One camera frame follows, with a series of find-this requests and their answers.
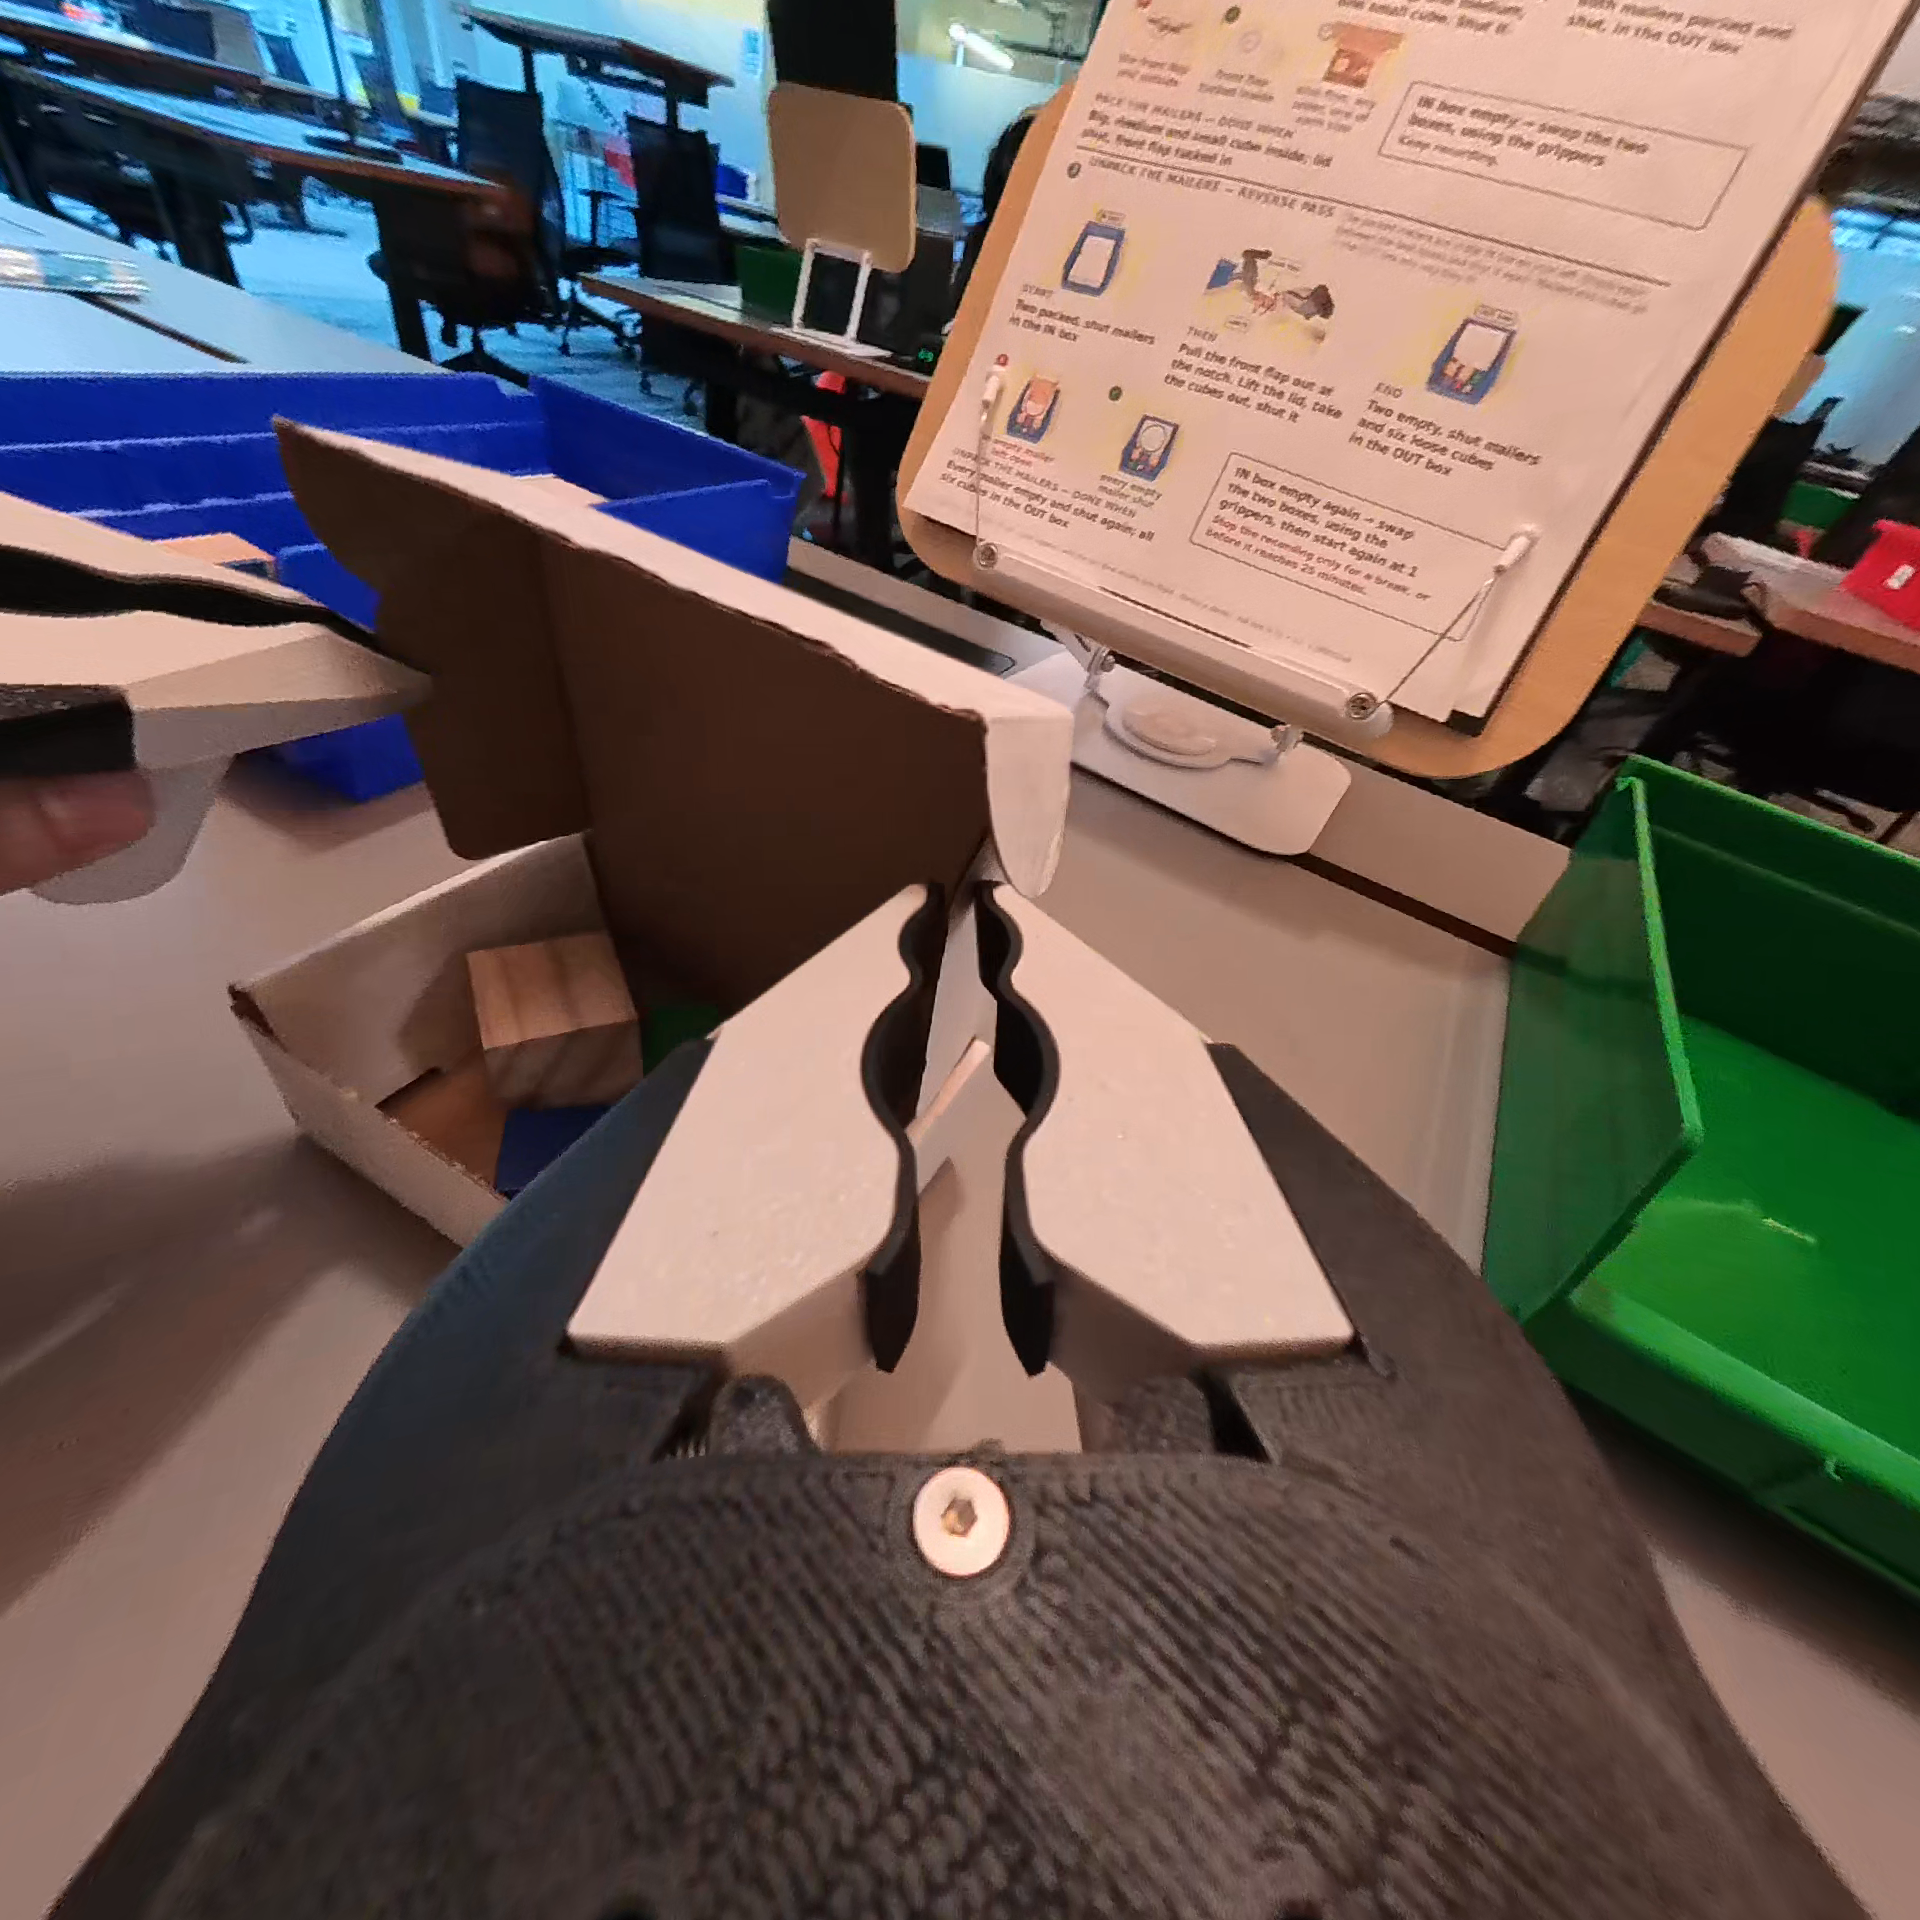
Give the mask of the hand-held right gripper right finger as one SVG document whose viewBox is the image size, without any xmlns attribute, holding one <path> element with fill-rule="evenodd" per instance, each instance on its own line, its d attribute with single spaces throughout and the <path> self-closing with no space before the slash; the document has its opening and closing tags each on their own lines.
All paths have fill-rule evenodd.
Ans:
<svg viewBox="0 0 1920 1920">
<path fill-rule="evenodd" d="M 974 902 L 991 1082 L 971 1149 L 971 1383 L 1016 1451 L 1118 1445 L 1126 1396 L 1348 1356 L 1355 1326 L 1210 1035 L 1007 880 Z"/>
</svg>

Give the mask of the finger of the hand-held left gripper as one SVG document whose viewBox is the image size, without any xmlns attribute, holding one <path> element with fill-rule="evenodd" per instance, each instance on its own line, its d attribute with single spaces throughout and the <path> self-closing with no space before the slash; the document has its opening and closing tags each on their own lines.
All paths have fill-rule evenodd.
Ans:
<svg viewBox="0 0 1920 1920">
<path fill-rule="evenodd" d="M 371 631 L 295 590 L 11 494 L 3 496 L 3 611 L 22 616 L 154 612 L 232 631 L 307 622 L 378 650 Z"/>
<path fill-rule="evenodd" d="M 427 677 L 316 620 L 5 616 L 5 779 L 140 775 L 148 829 L 34 885 L 62 906 L 146 896 L 186 863 L 239 755 L 419 703 Z"/>
</svg>

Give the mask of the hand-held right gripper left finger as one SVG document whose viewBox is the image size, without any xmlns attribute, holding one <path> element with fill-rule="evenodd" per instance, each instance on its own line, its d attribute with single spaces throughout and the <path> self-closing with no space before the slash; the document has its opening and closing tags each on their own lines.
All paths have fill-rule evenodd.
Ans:
<svg viewBox="0 0 1920 1920">
<path fill-rule="evenodd" d="M 704 1395 L 775 1380 L 832 1447 L 920 1317 L 920 1198 L 952 1163 L 952 1070 L 924 1093 L 946 947 L 944 892 L 912 882 L 712 1030 L 570 1357 Z"/>
</svg>

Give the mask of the white cardboard mailer box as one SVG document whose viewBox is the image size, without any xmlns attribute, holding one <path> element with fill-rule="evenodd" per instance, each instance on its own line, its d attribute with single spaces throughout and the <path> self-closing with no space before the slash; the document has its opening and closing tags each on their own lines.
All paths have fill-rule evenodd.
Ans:
<svg viewBox="0 0 1920 1920">
<path fill-rule="evenodd" d="M 912 880 L 1058 867 L 1067 709 L 691 546 L 429 452 L 276 423 L 295 502 L 427 675 L 466 869 L 230 987 L 301 1138 L 455 1244 L 506 1207 L 469 951 L 606 931 L 725 1016 Z"/>
</svg>

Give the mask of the blue plastic bin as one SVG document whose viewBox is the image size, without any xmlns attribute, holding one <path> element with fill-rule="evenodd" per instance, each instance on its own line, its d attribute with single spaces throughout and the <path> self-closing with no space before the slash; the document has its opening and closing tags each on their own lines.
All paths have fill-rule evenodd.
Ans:
<svg viewBox="0 0 1920 1920">
<path fill-rule="evenodd" d="M 616 520 L 784 576 L 794 471 L 555 379 L 511 391 L 487 375 L 5 375 L 5 615 L 102 616 L 166 597 L 154 559 L 99 559 L 75 540 L 84 525 L 151 546 L 246 541 L 278 587 L 371 643 L 378 590 L 296 506 L 282 420 L 559 482 Z"/>
</svg>

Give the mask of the green plastic bin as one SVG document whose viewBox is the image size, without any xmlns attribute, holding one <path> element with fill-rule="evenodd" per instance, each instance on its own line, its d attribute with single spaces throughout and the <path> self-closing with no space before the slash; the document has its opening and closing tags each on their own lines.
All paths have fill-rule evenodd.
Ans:
<svg viewBox="0 0 1920 1920">
<path fill-rule="evenodd" d="M 1916 1598 L 1916 861 L 1626 759 L 1511 956 L 1480 1274 L 1564 1384 Z"/>
</svg>

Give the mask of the dark office desk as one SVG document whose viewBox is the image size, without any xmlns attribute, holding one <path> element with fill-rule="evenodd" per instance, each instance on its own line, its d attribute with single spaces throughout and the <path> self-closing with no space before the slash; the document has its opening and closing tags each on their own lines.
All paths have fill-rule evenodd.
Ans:
<svg viewBox="0 0 1920 1920">
<path fill-rule="evenodd" d="M 406 158 L 341 132 L 309 127 L 276 111 L 191 102 L 146 87 L 60 75 L 5 61 L 5 117 L 27 98 L 62 115 L 95 152 L 146 170 L 165 245 L 187 271 L 238 285 L 223 222 L 226 206 L 252 195 L 256 167 L 317 179 L 374 210 L 398 348 L 429 358 L 422 292 L 399 260 L 399 212 L 426 200 L 500 200 L 500 186 L 464 170 Z"/>
</svg>

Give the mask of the grey desk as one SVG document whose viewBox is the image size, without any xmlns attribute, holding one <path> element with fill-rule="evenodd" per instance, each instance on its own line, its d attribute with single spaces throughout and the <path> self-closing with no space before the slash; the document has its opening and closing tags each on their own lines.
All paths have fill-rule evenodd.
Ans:
<svg viewBox="0 0 1920 1920">
<path fill-rule="evenodd" d="M 1077 778 L 1044 899 L 1466 1258 L 1503 938 L 1565 853 L 1357 773 L 1302 867 Z M 151 896 L 5 901 L 5 1915 L 44 1915 L 216 1663 L 314 1454 L 452 1258 L 301 1143 L 228 984 L 461 870 L 420 787 L 239 763 Z"/>
</svg>

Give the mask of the brown office desk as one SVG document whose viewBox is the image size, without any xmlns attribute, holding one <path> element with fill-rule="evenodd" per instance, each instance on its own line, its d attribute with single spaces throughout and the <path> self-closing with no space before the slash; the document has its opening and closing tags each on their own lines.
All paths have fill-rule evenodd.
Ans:
<svg viewBox="0 0 1920 1920">
<path fill-rule="evenodd" d="M 640 344 L 668 372 L 704 388 L 704 432 L 738 438 L 746 398 L 835 428 L 844 451 L 874 442 L 891 462 L 904 455 L 930 376 L 863 343 L 771 323 L 717 299 L 717 287 L 677 291 L 637 274 L 586 274 L 588 298 L 640 319 Z"/>
</svg>

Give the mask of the person's left hand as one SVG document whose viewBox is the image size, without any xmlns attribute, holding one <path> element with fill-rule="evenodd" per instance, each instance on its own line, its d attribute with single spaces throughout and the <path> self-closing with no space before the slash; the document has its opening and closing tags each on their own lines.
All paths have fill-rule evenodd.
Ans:
<svg viewBox="0 0 1920 1920">
<path fill-rule="evenodd" d="M 115 858 L 154 828 L 141 773 L 3 779 L 3 896 Z"/>
</svg>

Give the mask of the blue cube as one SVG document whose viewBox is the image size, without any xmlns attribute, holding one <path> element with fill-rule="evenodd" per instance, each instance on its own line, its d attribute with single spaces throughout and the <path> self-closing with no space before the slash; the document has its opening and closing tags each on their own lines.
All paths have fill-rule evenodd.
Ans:
<svg viewBox="0 0 1920 1920">
<path fill-rule="evenodd" d="M 509 1108 L 500 1127 L 491 1187 L 502 1198 L 526 1191 L 611 1114 L 607 1102 L 558 1108 Z"/>
</svg>

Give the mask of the natural wooden cube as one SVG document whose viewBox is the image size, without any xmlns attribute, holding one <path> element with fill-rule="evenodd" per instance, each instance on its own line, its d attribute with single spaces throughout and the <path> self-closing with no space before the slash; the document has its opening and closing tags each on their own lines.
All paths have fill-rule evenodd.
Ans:
<svg viewBox="0 0 1920 1920">
<path fill-rule="evenodd" d="M 469 951 L 487 1083 L 509 1111 L 606 1106 L 643 1079 L 640 1014 L 606 931 Z"/>
</svg>

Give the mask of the black office chair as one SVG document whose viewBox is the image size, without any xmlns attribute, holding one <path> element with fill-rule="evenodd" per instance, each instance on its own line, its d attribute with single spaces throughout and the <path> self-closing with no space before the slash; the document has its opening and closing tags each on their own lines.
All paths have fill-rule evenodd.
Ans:
<svg viewBox="0 0 1920 1920">
<path fill-rule="evenodd" d="M 735 287 L 731 236 L 717 210 L 717 158 L 706 132 L 626 117 L 637 271 L 644 279 Z"/>
<path fill-rule="evenodd" d="M 496 87 L 471 75 L 452 83 L 459 164 L 493 186 L 496 196 L 471 210 L 469 260 L 485 292 L 482 319 L 471 319 L 471 352 L 456 368 L 479 371 L 487 328 L 540 325 L 555 334 L 563 357 L 575 331 L 596 325 L 578 279 L 589 260 L 571 232 L 559 167 L 547 136 L 544 102 L 526 87 Z"/>
</svg>

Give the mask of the small wooden board stand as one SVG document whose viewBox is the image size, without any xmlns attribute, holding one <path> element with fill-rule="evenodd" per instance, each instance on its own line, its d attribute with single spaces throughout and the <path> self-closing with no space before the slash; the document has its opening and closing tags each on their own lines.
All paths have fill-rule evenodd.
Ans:
<svg viewBox="0 0 1920 1920">
<path fill-rule="evenodd" d="M 919 158 L 909 111 L 894 101 L 778 83 L 765 96 L 775 224 L 800 252 L 788 328 L 876 357 L 861 341 L 874 284 L 903 274 L 919 250 Z M 819 323 L 820 262 L 853 271 L 840 327 Z"/>
</svg>

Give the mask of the printed instruction sheet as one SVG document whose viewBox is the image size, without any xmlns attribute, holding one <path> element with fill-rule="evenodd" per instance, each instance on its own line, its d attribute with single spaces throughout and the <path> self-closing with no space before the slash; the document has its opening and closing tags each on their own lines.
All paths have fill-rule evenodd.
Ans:
<svg viewBox="0 0 1920 1920">
<path fill-rule="evenodd" d="M 1916 4 L 1111 4 L 909 506 L 1061 622 L 1480 723 Z"/>
</svg>

